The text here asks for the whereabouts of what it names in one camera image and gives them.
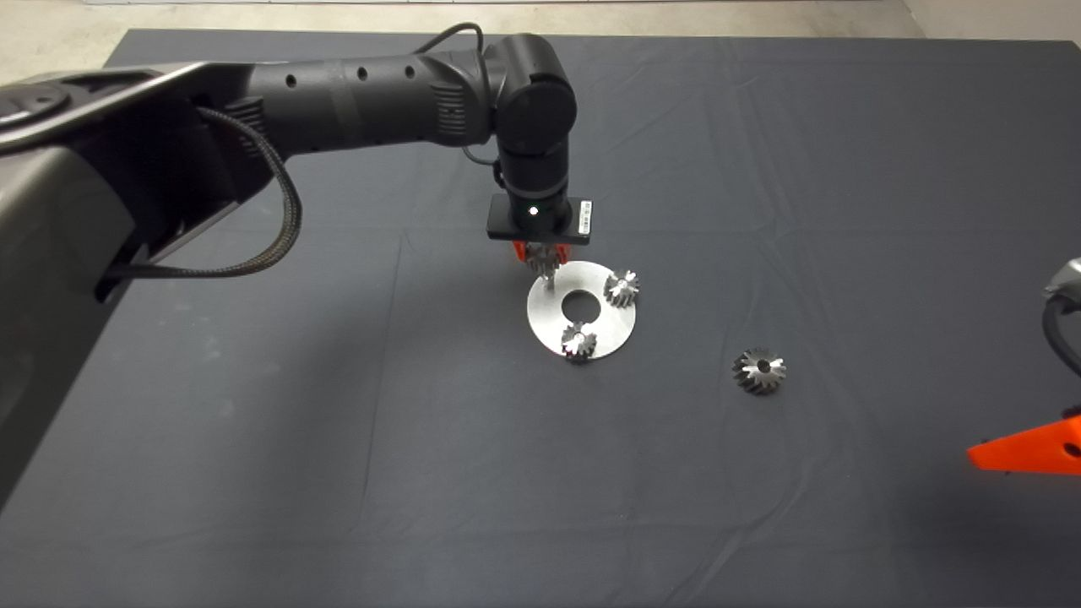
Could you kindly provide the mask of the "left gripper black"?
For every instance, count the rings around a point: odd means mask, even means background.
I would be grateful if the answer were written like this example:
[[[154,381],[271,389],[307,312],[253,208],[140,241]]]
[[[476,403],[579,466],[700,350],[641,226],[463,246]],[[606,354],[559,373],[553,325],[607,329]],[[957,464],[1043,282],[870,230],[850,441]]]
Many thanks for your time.
[[[486,234],[513,244],[519,262],[526,264],[530,244],[553,244],[557,264],[568,264],[570,246],[586,246],[592,232],[592,203],[588,199],[556,196],[540,199],[493,195]]]

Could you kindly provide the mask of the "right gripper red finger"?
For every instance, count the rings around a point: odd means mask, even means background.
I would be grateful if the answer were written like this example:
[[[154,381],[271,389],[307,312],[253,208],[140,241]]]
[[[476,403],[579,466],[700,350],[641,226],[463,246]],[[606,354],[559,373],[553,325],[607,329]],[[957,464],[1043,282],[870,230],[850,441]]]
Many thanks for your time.
[[[980,442],[967,449],[977,470],[1039,475],[1080,474],[1080,415],[1062,413],[1058,421]]]

